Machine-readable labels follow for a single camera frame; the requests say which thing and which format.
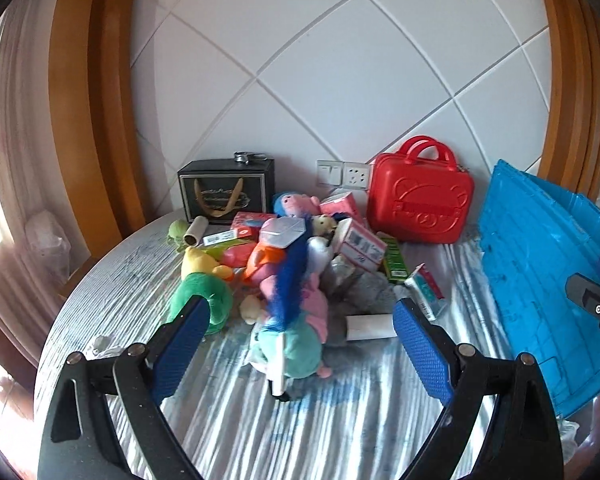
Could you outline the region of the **pink pig plush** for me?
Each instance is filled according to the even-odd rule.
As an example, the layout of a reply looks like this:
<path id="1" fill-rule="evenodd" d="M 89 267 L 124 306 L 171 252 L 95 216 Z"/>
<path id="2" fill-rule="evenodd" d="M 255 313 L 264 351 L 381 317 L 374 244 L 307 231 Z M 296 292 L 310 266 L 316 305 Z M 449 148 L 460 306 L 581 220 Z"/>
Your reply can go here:
<path id="1" fill-rule="evenodd" d="M 319 216 L 321 202 L 316 196 L 283 192 L 274 196 L 274 212 L 279 217 Z"/>

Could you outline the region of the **small green frog toy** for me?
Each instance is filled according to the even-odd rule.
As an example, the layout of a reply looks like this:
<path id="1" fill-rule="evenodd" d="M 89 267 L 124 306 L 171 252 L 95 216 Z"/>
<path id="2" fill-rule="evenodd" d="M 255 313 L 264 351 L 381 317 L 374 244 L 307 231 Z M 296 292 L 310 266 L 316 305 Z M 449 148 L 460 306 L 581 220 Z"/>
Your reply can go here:
<path id="1" fill-rule="evenodd" d="M 188 230 L 188 227 L 188 222 L 182 219 L 174 220 L 169 226 L 166 242 L 176 252 L 182 252 L 187 246 L 184 236 Z"/>

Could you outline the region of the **black gift box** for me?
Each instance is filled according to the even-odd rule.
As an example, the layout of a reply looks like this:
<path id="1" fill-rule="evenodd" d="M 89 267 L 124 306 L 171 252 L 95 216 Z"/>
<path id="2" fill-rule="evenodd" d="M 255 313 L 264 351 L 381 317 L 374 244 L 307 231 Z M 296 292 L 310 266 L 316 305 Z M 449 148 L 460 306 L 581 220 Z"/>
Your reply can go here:
<path id="1" fill-rule="evenodd" d="M 238 212 L 273 211 L 275 160 L 265 154 L 235 152 L 232 158 L 196 159 L 178 170 L 186 219 L 203 216 L 231 224 Z"/>

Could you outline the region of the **blue plastic storage crate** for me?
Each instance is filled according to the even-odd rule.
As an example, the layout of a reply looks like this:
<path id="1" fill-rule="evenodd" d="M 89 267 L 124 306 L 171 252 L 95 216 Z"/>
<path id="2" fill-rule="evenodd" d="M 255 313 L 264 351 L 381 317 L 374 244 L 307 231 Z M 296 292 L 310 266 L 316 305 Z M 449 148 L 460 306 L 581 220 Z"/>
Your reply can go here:
<path id="1" fill-rule="evenodd" d="M 566 418 L 600 394 L 600 328 L 570 301 L 579 273 L 600 284 L 600 208 L 499 160 L 479 220 L 482 268 L 510 350 L 538 360 Z"/>

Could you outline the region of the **teal plush with blue hair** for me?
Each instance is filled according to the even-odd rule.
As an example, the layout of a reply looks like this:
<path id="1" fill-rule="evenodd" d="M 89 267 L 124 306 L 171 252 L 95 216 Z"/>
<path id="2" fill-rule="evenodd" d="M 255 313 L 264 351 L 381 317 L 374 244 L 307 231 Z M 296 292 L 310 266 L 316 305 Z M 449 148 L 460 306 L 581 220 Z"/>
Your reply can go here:
<path id="1" fill-rule="evenodd" d="M 270 395 L 287 402 L 288 379 L 332 374 L 322 358 L 328 302 L 320 289 L 332 248 L 315 233 L 311 216 L 265 221 L 257 244 L 282 248 L 286 258 L 257 286 L 264 306 L 251 332 L 248 362 L 265 374 Z"/>

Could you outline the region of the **green card package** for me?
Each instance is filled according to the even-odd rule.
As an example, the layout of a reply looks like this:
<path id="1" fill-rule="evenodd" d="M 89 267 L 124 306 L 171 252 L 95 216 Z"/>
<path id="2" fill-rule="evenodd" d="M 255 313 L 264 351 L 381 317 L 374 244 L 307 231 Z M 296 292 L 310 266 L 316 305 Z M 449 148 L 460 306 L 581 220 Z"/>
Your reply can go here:
<path id="1" fill-rule="evenodd" d="M 403 283 L 410 275 L 410 271 L 407 269 L 399 242 L 386 233 L 380 233 L 379 238 L 386 244 L 385 255 L 382 259 L 382 270 L 384 270 L 389 282 Z"/>

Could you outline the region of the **yellow duck plush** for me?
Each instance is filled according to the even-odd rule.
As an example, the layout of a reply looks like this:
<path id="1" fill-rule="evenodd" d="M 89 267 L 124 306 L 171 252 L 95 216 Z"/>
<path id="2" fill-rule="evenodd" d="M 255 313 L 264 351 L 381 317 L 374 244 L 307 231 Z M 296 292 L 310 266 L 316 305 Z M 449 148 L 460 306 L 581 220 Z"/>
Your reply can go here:
<path id="1" fill-rule="evenodd" d="M 226 282 L 234 278 L 234 271 L 230 266 L 218 263 L 215 258 L 196 247 L 187 247 L 181 265 L 181 280 L 184 281 L 193 273 L 213 275 Z"/>

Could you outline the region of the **white wall socket panel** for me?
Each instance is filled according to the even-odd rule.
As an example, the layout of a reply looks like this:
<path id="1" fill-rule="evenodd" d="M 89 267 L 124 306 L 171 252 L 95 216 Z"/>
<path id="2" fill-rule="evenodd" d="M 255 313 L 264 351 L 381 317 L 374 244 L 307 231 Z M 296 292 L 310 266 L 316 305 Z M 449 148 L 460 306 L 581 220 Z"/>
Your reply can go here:
<path id="1" fill-rule="evenodd" d="M 370 165 L 358 162 L 318 160 L 316 180 L 321 186 L 366 191 L 370 186 Z"/>

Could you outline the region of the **pink white carton box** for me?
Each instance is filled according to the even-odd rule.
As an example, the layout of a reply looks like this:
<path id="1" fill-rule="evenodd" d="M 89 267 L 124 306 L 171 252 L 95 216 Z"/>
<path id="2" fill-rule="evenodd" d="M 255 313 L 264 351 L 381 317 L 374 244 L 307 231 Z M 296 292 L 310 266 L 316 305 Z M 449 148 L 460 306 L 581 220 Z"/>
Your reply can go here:
<path id="1" fill-rule="evenodd" d="M 370 272 L 379 269 L 387 250 L 385 242 L 352 218 L 338 222 L 332 247 L 335 254 Z"/>

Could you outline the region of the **cardboard tube roll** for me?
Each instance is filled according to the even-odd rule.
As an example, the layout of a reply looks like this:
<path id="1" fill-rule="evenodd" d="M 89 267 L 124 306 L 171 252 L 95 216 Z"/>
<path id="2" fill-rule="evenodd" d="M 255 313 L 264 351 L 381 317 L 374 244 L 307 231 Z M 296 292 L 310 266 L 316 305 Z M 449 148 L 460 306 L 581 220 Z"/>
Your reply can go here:
<path id="1" fill-rule="evenodd" d="M 198 246 L 204 239 L 204 233 L 207 231 L 208 226 L 209 221 L 205 216 L 195 217 L 183 235 L 183 242 L 187 246 Z"/>

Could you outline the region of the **teal and red toothpaste box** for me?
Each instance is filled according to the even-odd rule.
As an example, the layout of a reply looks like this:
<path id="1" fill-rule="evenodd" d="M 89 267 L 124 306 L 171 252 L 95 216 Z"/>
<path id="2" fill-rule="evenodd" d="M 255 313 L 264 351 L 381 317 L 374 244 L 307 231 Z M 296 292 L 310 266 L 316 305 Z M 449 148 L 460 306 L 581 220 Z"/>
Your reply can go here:
<path id="1" fill-rule="evenodd" d="M 405 286 L 429 322 L 434 322 L 448 304 L 442 290 L 425 263 L 416 266 L 406 278 Z"/>

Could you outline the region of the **white cotton glove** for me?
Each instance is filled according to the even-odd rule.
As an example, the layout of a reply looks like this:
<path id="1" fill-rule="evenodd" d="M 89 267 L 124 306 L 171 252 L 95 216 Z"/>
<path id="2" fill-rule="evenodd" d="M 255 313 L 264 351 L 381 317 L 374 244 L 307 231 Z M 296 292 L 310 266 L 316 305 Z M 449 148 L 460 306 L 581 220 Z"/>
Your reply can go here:
<path id="1" fill-rule="evenodd" d="M 95 336 L 87 345 L 84 354 L 88 360 L 115 358 L 120 356 L 123 348 L 115 344 L 110 336 Z"/>

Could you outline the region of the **pink tissue pack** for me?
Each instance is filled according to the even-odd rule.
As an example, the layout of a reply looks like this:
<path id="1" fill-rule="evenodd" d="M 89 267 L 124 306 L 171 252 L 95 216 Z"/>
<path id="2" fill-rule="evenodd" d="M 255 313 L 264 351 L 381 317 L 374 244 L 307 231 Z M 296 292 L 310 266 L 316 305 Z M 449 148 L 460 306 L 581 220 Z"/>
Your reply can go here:
<path id="1" fill-rule="evenodd" d="M 326 197 L 320 203 L 321 214 L 334 216 L 335 214 L 345 214 L 349 218 L 361 224 L 365 224 L 366 220 L 358 209 L 358 203 L 352 192 L 346 191 Z"/>

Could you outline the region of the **red bear suitcase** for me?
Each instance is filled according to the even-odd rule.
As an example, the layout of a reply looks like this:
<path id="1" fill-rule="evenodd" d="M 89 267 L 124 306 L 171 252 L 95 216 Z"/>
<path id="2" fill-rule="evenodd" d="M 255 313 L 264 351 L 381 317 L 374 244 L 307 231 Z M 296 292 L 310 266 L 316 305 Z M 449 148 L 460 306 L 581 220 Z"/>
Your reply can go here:
<path id="1" fill-rule="evenodd" d="M 400 242 L 452 244 L 462 234 L 475 182 L 452 150 L 413 136 L 373 163 L 367 221 Z"/>

